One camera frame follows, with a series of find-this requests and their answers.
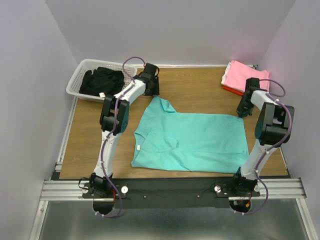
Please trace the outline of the teal t shirt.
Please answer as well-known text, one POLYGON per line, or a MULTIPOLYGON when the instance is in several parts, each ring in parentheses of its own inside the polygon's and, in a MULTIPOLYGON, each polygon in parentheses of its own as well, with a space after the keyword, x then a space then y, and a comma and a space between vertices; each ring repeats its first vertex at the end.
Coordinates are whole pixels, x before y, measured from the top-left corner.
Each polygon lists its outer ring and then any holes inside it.
POLYGON ((233 174, 249 157, 241 118, 177 112, 160 97, 145 109, 134 137, 136 168, 233 174))

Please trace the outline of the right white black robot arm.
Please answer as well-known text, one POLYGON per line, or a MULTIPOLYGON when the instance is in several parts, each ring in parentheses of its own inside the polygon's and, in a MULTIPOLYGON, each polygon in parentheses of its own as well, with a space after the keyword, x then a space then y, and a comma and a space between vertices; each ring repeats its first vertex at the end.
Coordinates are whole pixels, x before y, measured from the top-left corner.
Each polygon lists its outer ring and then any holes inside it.
POLYGON ((255 77, 246 80, 244 94, 236 109, 240 118, 252 115, 254 107, 260 110, 253 149, 230 183, 230 191, 236 196, 254 191, 269 157, 291 136, 295 108, 281 103, 278 95, 262 89, 262 81, 255 77))

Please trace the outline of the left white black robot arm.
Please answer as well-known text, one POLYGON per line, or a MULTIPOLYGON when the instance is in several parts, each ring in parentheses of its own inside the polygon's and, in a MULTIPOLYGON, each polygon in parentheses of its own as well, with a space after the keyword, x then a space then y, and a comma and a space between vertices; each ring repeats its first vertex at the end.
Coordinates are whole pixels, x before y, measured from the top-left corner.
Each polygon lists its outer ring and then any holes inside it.
POLYGON ((117 144, 129 123, 130 105, 139 96, 160 94, 158 66, 145 63, 142 72, 131 78, 131 83, 121 92, 104 98, 99 123, 101 148, 98 161, 89 177, 89 187, 99 197, 107 197, 115 189, 111 182, 113 161, 117 144))

